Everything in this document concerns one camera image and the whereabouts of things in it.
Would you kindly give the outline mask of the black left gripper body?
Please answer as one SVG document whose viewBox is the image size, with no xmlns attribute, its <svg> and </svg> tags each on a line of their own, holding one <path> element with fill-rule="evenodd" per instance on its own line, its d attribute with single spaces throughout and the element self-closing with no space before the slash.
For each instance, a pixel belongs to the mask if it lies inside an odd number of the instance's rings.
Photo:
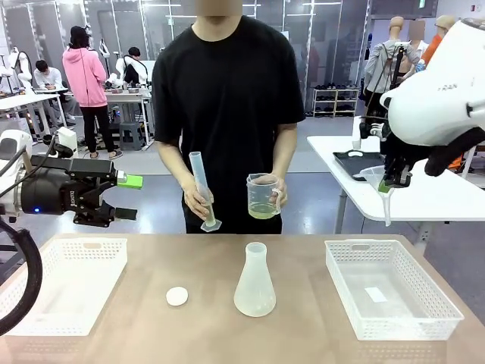
<svg viewBox="0 0 485 364">
<path fill-rule="evenodd" d="M 74 212 L 73 222 L 107 228 L 114 221 L 115 207 L 102 193 L 117 185 L 113 162 L 99 159 L 47 158 L 33 156 L 39 167 L 20 184 L 20 207 L 25 214 L 63 215 Z"/>
</svg>

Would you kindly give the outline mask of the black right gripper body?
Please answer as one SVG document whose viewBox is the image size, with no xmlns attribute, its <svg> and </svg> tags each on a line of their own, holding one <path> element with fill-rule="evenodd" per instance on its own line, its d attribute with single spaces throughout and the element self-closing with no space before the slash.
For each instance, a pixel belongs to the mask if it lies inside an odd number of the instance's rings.
<svg viewBox="0 0 485 364">
<path fill-rule="evenodd" d="M 396 136 L 388 136 L 380 142 L 380 153 L 384 156 L 385 175 L 400 173 L 405 166 L 412 168 L 417 161 L 415 146 Z"/>
</svg>

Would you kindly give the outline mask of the person's right hand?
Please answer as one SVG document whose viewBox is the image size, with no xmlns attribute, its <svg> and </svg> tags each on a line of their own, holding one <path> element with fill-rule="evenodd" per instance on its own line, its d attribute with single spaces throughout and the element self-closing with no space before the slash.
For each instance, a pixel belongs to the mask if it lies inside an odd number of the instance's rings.
<svg viewBox="0 0 485 364">
<path fill-rule="evenodd" d="M 189 174 L 185 176 L 181 184 L 183 190 L 183 199 L 189 209 L 202 220 L 206 220 L 210 215 L 208 205 L 214 202 L 214 197 L 210 190 L 208 198 L 205 198 L 198 191 L 195 178 Z"/>
</svg>

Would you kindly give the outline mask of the person's left hand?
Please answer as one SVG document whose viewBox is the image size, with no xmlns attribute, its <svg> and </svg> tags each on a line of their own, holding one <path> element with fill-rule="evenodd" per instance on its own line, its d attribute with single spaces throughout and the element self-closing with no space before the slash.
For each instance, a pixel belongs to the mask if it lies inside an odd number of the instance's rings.
<svg viewBox="0 0 485 364">
<path fill-rule="evenodd" d="M 274 182 L 276 183 L 274 191 L 271 194 L 270 202 L 278 206 L 280 209 L 283 208 L 287 203 L 287 185 L 283 178 L 276 175 L 272 175 Z"/>
</svg>

